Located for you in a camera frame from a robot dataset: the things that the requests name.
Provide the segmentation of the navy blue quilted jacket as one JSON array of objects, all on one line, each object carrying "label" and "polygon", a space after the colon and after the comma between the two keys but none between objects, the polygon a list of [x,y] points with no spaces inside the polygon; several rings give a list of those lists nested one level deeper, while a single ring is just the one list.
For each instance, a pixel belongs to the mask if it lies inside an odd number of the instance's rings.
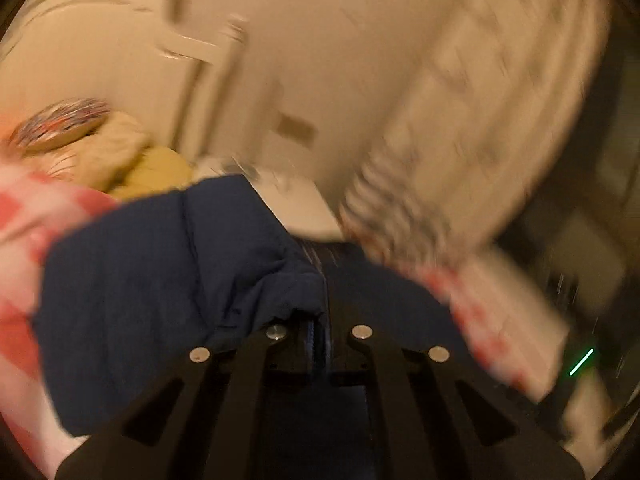
[{"label": "navy blue quilted jacket", "polygon": [[92,434],[169,365],[349,304],[401,347],[471,356],[449,309],[356,245],[296,238],[241,176],[137,200],[59,240],[32,326],[63,428]]}]

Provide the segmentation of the red white checkered bed sheet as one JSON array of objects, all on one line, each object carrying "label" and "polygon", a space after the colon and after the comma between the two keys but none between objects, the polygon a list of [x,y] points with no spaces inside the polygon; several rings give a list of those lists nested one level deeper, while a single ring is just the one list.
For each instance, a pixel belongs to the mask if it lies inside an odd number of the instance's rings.
[{"label": "red white checkered bed sheet", "polygon": [[[114,200],[98,191],[14,164],[1,167],[1,414],[20,451],[47,479],[81,440],[55,419],[29,326],[43,259],[61,235],[114,206]],[[440,269],[421,270],[411,281],[421,292],[445,301],[442,310],[452,314],[484,370],[534,400],[547,392],[560,345],[535,341],[507,311],[538,306],[539,297],[516,296],[518,280],[490,277],[472,285]]]}]

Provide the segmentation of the white bedside table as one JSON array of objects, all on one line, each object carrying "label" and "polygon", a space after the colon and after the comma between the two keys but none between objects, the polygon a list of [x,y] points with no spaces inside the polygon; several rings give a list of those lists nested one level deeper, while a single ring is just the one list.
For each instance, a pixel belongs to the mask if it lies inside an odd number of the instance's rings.
[{"label": "white bedside table", "polygon": [[262,201],[294,236],[316,242],[342,242],[337,218],[317,185],[309,179],[239,162],[236,158],[207,156],[194,167],[193,180],[240,174],[250,181]]}]

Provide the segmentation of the yellow pillow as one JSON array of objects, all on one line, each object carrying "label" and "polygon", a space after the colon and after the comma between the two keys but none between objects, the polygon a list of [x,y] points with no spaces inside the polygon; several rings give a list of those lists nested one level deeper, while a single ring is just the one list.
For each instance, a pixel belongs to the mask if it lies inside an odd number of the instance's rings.
[{"label": "yellow pillow", "polygon": [[166,146],[152,146],[107,194],[116,200],[130,202],[186,188],[192,181],[192,174],[192,165],[180,154]]}]

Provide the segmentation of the cream fluffy pillow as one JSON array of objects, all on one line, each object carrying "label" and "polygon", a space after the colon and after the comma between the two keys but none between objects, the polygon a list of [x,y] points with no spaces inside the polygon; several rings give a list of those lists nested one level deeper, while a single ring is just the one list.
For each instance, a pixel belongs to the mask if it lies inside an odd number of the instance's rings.
[{"label": "cream fluffy pillow", "polygon": [[151,142],[137,119],[113,112],[104,124],[66,148],[70,168],[63,172],[63,179],[107,192],[134,168]]}]

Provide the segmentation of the floral patterned pillow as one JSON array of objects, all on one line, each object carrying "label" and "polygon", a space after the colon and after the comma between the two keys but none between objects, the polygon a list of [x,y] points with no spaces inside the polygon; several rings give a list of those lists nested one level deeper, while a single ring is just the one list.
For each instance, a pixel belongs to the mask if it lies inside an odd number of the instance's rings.
[{"label": "floral patterned pillow", "polygon": [[9,136],[8,144],[24,153],[62,148],[103,125],[110,113],[111,107],[100,99],[66,99],[19,124]]}]

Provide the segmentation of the striped nautical curtain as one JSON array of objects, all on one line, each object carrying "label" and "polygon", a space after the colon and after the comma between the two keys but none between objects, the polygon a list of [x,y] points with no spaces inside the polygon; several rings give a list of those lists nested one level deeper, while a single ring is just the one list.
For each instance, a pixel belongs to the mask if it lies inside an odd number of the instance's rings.
[{"label": "striped nautical curtain", "polygon": [[610,0],[462,0],[340,207],[380,263],[455,263],[488,243],[562,151]]}]

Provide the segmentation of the white wooden headboard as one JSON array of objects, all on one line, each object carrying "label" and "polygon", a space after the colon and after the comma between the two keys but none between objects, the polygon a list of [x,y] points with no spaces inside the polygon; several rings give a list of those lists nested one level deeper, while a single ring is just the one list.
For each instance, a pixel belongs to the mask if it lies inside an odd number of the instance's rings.
[{"label": "white wooden headboard", "polygon": [[1,129],[48,105],[101,98],[191,162],[214,132],[244,50],[231,15],[214,42],[184,36],[189,0],[26,0],[1,40]]}]

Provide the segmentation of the wall socket switch panel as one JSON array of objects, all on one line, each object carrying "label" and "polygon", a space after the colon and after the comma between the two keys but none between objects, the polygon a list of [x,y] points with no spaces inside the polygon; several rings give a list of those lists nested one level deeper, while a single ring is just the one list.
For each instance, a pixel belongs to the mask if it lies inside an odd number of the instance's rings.
[{"label": "wall socket switch panel", "polygon": [[305,148],[312,148],[318,129],[306,119],[280,113],[276,123],[276,133],[283,139],[293,141]]}]

